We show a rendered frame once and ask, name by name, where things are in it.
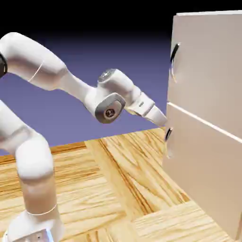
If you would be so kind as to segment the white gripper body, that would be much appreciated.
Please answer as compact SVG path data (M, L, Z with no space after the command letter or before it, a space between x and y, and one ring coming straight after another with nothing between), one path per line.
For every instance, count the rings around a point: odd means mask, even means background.
M161 110L156 105L154 105L144 115L141 115L131 109L126 109L126 111L132 115L137 115L139 117L142 117L142 118L154 123L156 126L164 126L167 121L166 116L161 112Z

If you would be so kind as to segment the beige painted cabinet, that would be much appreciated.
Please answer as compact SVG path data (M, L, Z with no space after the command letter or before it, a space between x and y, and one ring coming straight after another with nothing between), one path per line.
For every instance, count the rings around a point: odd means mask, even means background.
M242 242L242 10L173 18L165 172Z

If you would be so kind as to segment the tall beige cabinet door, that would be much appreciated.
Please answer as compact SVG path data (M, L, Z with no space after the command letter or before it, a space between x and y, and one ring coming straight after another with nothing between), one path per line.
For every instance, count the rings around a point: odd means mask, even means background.
M168 100L242 138L242 10L179 13Z

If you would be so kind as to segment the short beige cabinet door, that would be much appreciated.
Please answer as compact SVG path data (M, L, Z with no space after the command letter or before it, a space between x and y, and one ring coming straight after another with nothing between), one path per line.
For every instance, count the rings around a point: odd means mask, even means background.
M242 241L242 139L174 105L165 172L234 240Z

